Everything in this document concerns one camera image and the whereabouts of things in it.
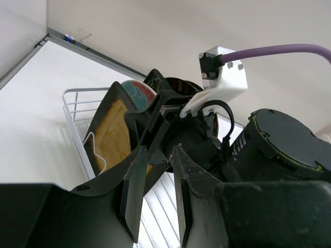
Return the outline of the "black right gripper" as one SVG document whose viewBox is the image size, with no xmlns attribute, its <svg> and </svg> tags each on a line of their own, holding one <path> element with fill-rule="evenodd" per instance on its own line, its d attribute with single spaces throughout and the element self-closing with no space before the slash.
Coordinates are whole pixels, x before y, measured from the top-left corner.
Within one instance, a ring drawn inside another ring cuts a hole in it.
<svg viewBox="0 0 331 248">
<path fill-rule="evenodd" d="M 149 165 L 167 162 L 174 146 L 182 146 L 195 162 L 202 157 L 201 124 L 191 114 L 185 118 L 179 116 L 192 97 L 192 94 L 181 95 L 165 89 L 156 95 L 149 107 L 124 114 L 131 148 L 145 146 Z"/>
</svg>

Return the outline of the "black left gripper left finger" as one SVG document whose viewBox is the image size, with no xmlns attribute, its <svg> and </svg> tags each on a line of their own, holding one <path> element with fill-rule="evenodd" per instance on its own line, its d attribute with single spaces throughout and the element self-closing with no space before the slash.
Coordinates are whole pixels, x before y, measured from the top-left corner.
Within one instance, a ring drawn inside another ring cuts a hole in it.
<svg viewBox="0 0 331 248">
<path fill-rule="evenodd" d="M 67 193 L 62 247 L 132 247 L 138 240 L 147 152 L 138 146 L 118 165 Z"/>
</svg>

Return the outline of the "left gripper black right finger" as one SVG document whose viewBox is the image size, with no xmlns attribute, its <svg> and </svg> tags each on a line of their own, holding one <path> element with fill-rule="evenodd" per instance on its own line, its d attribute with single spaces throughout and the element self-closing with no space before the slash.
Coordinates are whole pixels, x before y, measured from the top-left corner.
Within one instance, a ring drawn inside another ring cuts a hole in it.
<svg viewBox="0 0 331 248">
<path fill-rule="evenodd" d="M 181 146 L 172 150 L 181 247 L 230 247 L 219 190 L 222 183 Z"/>
</svg>

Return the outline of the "red teal round plate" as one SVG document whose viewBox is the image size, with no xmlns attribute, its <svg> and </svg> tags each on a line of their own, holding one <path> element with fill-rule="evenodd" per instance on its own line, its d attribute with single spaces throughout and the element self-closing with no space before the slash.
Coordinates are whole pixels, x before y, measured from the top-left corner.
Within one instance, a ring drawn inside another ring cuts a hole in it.
<svg viewBox="0 0 331 248">
<path fill-rule="evenodd" d="M 143 82 L 127 80 L 121 85 L 139 111 L 148 108 L 156 97 L 155 91 Z"/>
</svg>

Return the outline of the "clear plastic dish rack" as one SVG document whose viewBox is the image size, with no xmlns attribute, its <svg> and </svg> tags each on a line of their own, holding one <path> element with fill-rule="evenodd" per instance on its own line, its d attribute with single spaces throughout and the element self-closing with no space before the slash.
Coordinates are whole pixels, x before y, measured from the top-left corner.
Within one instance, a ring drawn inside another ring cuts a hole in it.
<svg viewBox="0 0 331 248">
<path fill-rule="evenodd" d="M 68 131 L 88 179 L 95 173 L 83 148 L 92 118 L 107 88 L 76 88 L 63 93 Z M 138 242 L 134 247 L 180 247 L 174 175 L 163 173 L 143 198 Z"/>
</svg>

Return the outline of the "round plate black checkered rim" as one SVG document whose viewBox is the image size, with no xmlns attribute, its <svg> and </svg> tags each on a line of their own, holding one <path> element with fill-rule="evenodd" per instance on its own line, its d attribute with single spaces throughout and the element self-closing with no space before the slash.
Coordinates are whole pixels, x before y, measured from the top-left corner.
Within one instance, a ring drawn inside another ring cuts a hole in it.
<svg viewBox="0 0 331 248">
<path fill-rule="evenodd" d="M 183 96 L 193 96 L 203 91 L 203 88 L 194 82 L 182 80 L 176 77 L 167 77 L 165 80 L 170 84 L 172 89 Z"/>
</svg>

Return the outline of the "square yellow plate dark rim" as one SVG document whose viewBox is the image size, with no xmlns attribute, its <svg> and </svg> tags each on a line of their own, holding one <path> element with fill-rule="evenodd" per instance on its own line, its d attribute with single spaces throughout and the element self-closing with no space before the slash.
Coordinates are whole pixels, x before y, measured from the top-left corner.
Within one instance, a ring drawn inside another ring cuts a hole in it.
<svg viewBox="0 0 331 248">
<path fill-rule="evenodd" d="M 122 162 L 130 155 L 126 111 L 138 110 L 121 83 L 114 82 L 101 100 L 85 136 L 84 149 L 95 173 L 93 190 L 105 193 L 123 179 L 127 167 Z"/>
</svg>

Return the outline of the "black square floral plate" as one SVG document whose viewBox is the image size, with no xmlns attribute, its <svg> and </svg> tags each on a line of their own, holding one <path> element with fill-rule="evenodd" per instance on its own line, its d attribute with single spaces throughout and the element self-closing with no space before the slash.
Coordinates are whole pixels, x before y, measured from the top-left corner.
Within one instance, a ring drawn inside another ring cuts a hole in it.
<svg viewBox="0 0 331 248">
<path fill-rule="evenodd" d="M 149 86 L 156 93 L 161 90 L 171 89 L 169 83 L 157 69 L 152 69 L 143 83 Z"/>
</svg>

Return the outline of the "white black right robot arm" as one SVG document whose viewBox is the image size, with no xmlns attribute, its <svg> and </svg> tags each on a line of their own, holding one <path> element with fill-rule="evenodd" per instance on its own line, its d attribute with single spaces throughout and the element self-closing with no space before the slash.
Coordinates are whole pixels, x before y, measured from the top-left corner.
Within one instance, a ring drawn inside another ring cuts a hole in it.
<svg viewBox="0 0 331 248">
<path fill-rule="evenodd" d="M 132 147 L 147 149 L 151 165 L 171 162 L 175 146 L 213 176 L 228 182 L 322 180 L 330 182 L 330 144 L 316 137 L 297 119 L 280 111 L 254 111 L 232 141 L 217 138 L 216 110 L 232 110 L 223 101 L 205 100 L 197 106 L 189 96 L 162 90 L 142 111 L 124 115 Z"/>
</svg>

